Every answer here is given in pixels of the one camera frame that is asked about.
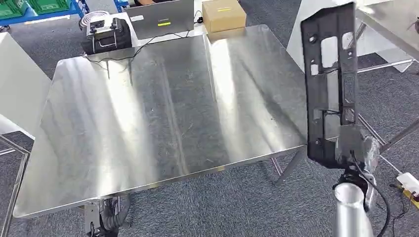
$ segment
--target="cardboard box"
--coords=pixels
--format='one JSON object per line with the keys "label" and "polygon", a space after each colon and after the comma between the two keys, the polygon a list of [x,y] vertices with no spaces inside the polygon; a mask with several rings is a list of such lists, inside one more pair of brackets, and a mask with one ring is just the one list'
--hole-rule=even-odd
{"label": "cardboard box", "polygon": [[237,0],[204,1],[202,16],[208,33],[246,26],[246,13]]}

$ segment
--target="yellow label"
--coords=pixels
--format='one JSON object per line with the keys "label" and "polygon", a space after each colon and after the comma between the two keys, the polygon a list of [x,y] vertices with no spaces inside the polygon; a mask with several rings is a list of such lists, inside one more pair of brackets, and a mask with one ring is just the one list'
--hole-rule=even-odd
{"label": "yellow label", "polygon": [[158,24],[157,26],[168,26],[170,24],[171,24],[170,22],[164,22],[164,23]]}
{"label": "yellow label", "polygon": [[413,200],[412,194],[408,190],[404,190],[403,193],[419,209],[419,202]]}
{"label": "yellow label", "polygon": [[229,11],[229,10],[231,10],[231,7],[223,7],[223,8],[217,9],[217,11]]}

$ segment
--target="mounting hole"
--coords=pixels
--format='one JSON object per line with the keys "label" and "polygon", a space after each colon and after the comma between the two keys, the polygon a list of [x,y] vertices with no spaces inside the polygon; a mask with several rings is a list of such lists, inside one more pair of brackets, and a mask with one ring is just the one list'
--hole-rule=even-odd
{"label": "mounting hole", "polygon": [[308,38],[308,41],[309,41],[310,43],[315,43],[315,42],[316,42],[316,40],[317,40],[317,36],[316,36],[316,35],[313,35],[312,37]]}

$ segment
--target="power strip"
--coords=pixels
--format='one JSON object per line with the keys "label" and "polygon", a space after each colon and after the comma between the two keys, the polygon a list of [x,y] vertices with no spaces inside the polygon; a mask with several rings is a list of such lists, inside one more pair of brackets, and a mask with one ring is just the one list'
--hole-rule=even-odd
{"label": "power strip", "polygon": [[411,173],[408,172],[399,175],[397,177],[397,180],[402,184],[402,187],[405,189],[405,192],[408,192],[408,197],[416,202],[419,202],[419,181]]}

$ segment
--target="blue shelf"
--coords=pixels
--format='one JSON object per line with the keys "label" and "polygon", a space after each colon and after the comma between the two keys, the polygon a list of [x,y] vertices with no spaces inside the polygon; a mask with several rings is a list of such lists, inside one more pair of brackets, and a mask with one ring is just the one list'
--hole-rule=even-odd
{"label": "blue shelf", "polygon": [[123,6],[128,6],[129,3],[127,0],[114,0],[115,6],[117,7],[118,12],[122,12]]}
{"label": "blue shelf", "polygon": [[51,17],[74,15],[74,14],[78,14],[81,17],[83,16],[82,10],[80,9],[80,7],[75,1],[71,1],[70,8],[68,10],[46,13],[46,14],[41,14],[41,15],[38,15],[31,7],[28,7],[23,16],[0,20],[0,26],[8,26],[12,24],[27,22],[27,21],[36,21],[36,20],[42,20],[42,19],[47,19]]}

